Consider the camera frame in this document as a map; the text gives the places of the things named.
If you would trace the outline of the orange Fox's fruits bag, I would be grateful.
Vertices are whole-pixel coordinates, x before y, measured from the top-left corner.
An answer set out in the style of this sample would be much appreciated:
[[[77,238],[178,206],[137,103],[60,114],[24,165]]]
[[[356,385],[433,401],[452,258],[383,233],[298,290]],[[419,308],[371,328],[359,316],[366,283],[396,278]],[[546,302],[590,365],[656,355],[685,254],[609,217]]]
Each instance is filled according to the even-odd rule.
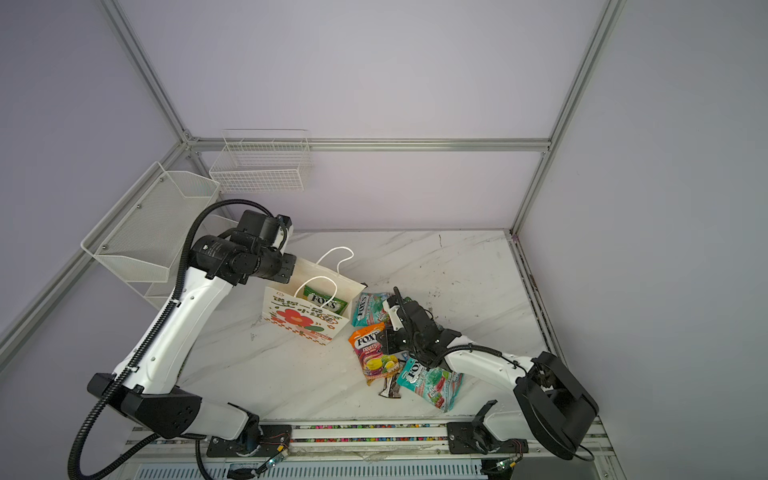
[[[377,323],[356,330],[348,339],[360,364],[366,384],[398,375],[403,363],[385,352],[386,323]]]

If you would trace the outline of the teal Fox's large candy bag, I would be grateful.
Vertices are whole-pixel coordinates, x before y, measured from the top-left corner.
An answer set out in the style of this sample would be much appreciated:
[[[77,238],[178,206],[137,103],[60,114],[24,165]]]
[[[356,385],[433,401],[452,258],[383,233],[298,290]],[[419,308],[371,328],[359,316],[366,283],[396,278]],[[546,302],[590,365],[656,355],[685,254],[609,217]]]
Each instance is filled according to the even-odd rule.
[[[436,409],[449,412],[453,409],[460,391],[463,375],[441,367],[428,368],[415,358],[409,358],[397,383],[423,398]]]

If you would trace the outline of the white floral paper bag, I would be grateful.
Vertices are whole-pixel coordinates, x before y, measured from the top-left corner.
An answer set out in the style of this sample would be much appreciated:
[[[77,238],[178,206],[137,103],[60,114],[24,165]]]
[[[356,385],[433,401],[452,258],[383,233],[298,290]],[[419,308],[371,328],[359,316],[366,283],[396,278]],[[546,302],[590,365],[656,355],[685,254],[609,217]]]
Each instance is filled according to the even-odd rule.
[[[318,345],[329,344],[351,322],[353,307],[365,286],[341,273],[341,265],[354,258],[346,246],[328,250],[317,261],[299,258],[288,284],[271,282],[265,288],[261,318]],[[316,306],[302,297],[303,287],[348,302],[341,315]]]

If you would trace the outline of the green yellow Fox's candy bag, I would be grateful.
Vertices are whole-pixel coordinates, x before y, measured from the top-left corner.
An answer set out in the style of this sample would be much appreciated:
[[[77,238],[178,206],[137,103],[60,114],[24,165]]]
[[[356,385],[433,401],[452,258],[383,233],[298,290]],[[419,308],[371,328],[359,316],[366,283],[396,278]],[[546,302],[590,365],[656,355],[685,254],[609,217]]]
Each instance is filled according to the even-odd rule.
[[[348,306],[347,301],[322,293],[310,286],[303,287],[302,297],[316,306],[337,315],[343,314]]]

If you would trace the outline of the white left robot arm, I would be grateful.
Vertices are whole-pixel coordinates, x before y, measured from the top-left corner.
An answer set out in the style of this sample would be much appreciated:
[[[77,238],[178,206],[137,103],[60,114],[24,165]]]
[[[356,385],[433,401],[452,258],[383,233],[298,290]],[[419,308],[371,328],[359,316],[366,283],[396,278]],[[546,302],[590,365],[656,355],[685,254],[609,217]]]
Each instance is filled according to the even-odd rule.
[[[256,415],[189,393],[177,385],[186,358],[218,305],[252,277],[287,283],[296,258],[285,251],[290,231],[253,233],[237,227],[195,240],[183,256],[176,285],[134,349],[110,373],[97,373],[88,392],[163,438],[183,435],[236,440]]]

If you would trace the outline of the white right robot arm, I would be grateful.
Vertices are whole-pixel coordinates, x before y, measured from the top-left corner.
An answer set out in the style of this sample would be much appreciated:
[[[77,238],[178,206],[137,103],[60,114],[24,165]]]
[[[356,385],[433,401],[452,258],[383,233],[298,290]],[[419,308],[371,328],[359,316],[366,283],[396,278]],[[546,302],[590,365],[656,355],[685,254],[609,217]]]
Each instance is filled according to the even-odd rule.
[[[556,355],[513,355],[480,345],[439,325],[432,314],[398,289],[383,302],[394,339],[388,344],[427,369],[441,368],[475,377],[512,393],[534,438],[563,460],[592,461],[579,451],[599,407]]]

